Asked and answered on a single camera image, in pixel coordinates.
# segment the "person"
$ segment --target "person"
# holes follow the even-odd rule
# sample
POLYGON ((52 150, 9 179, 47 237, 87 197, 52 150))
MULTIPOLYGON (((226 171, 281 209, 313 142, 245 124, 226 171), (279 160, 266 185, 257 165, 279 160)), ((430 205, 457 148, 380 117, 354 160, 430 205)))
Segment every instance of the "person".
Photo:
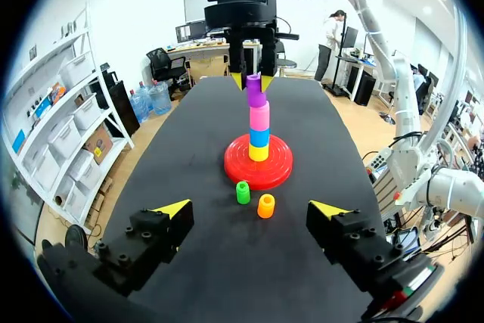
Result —
POLYGON ((418 71, 418 68, 412 67, 412 72, 414 73, 414 86, 415 86, 415 92, 418 91, 418 89, 423 85, 425 82, 425 77, 422 76, 422 74, 418 71))
POLYGON ((318 69, 316 70, 315 80, 321 81, 330 63, 331 51, 336 51, 336 46, 341 46, 341 34, 337 34, 338 23, 343 22, 346 13, 338 10, 326 19, 323 25, 324 41, 319 45, 318 69))

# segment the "pink ring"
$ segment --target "pink ring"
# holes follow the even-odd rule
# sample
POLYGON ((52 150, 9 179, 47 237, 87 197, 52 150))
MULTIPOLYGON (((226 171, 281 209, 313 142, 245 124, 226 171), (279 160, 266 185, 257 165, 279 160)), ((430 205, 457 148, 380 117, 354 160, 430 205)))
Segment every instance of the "pink ring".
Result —
POLYGON ((249 124, 252 130, 263 132, 269 129, 271 111, 269 101, 262 107, 251 107, 249 114, 249 124))

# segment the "red base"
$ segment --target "red base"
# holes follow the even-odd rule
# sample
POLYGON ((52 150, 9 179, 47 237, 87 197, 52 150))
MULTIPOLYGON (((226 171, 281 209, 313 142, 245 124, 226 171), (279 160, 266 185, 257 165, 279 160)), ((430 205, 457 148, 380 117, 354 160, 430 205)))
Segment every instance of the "red base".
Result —
POLYGON ((254 162, 249 158, 249 134, 246 134, 227 147, 224 164, 225 172, 234 183, 246 181, 250 189, 261 191, 284 183, 293 170, 293 153, 286 143, 271 135, 269 158, 254 162))

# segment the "black table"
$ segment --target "black table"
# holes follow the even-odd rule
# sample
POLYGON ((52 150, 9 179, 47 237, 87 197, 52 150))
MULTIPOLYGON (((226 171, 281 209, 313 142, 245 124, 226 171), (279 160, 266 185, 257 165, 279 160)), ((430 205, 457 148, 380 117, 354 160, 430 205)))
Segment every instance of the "black table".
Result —
POLYGON ((190 198, 195 226, 171 264, 161 264, 130 300, 173 321, 356 322, 371 301, 332 266, 306 229, 310 199, 370 214, 383 235, 377 200, 358 151, 318 83, 275 79, 268 90, 271 132, 294 157, 293 173, 237 204, 225 176, 225 148, 248 132, 246 95, 226 77, 204 79, 163 124, 131 174, 104 233, 109 242, 129 215, 190 198))

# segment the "table leg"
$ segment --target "table leg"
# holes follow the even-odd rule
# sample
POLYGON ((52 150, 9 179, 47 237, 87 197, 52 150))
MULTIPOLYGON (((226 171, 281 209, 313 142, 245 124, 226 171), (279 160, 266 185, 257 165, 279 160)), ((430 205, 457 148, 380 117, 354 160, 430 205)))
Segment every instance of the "table leg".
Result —
POLYGON ((355 86, 353 87, 353 92, 351 93, 351 101, 355 100, 356 93, 358 92, 358 87, 360 86, 361 75, 363 75, 363 68, 364 65, 360 64, 360 68, 358 69, 358 75, 356 76, 355 86))

